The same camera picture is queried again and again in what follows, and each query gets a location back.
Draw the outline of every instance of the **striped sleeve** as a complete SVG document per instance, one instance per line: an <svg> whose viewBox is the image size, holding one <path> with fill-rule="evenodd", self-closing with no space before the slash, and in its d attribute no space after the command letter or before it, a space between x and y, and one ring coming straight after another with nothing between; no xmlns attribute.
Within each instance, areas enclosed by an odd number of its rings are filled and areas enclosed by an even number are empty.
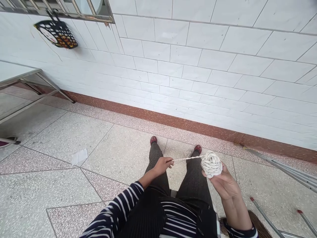
<svg viewBox="0 0 317 238"><path fill-rule="evenodd" d="M259 238L258 231L253 224L251 230L237 230L229 226L227 219L224 219L224 226L227 229L230 238Z"/></svg>
<svg viewBox="0 0 317 238"><path fill-rule="evenodd" d="M129 212L143 192L144 189L139 181L132 183L99 213L79 238L113 238L124 226Z"/></svg>

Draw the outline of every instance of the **red tile border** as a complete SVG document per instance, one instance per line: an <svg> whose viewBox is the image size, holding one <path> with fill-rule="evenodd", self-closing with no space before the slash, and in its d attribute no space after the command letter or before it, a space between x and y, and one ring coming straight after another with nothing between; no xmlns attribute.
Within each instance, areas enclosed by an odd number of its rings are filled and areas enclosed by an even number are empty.
<svg viewBox="0 0 317 238"><path fill-rule="evenodd" d="M26 88L24 85L18 85L21 88ZM144 120L164 124L167 126L172 126L175 128L195 132L198 134L215 137L218 139L235 142L239 144L244 144L256 148L257 150L267 151L271 153L276 153L279 155L285 155L300 160L308 161L317 164L317 151L298 147L295 145L289 145L261 137L256 137L240 132L235 132L199 122L190 121L187 119L182 119L179 117L174 117L154 111L149 111L141 109L138 107L132 107L112 101L107 101L104 99L94 98L91 96L86 96L74 92L64 91L76 102L102 108L105 110L141 118ZM61 94L56 93L54 96L64 98Z"/></svg>

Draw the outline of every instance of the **left hand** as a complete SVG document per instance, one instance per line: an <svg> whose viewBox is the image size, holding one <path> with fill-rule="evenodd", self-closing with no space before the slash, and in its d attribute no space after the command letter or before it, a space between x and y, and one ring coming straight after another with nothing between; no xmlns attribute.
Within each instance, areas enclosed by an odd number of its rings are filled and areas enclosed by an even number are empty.
<svg viewBox="0 0 317 238"><path fill-rule="evenodd" d="M173 158L171 157L160 157L152 169L157 176L160 176L161 174L165 173L167 168L172 168L172 165L174 166Z"/></svg>

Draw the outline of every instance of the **rope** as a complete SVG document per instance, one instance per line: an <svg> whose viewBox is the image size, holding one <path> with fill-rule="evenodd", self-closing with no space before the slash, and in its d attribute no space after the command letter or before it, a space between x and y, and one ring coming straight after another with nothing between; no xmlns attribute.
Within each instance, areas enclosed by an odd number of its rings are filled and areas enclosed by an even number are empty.
<svg viewBox="0 0 317 238"><path fill-rule="evenodd" d="M177 159L177 160L174 160L174 162L181 161L181 160L188 160L188 159L197 159L197 158L202 158L200 165L205 171L207 178L211 179L213 176L221 174L222 172L221 160L213 151L208 151L205 155L201 155L201 156Z"/></svg>

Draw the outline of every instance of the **right hand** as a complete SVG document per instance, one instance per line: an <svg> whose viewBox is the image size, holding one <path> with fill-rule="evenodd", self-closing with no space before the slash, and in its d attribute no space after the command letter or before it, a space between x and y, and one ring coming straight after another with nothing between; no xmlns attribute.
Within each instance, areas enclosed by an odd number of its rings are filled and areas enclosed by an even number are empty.
<svg viewBox="0 0 317 238"><path fill-rule="evenodd" d="M224 163L222 163L222 165L223 169L221 174L210 178L210 182L223 200L241 196L241 190L238 183L230 174L227 166ZM206 177L205 171L202 171L202 175Z"/></svg>

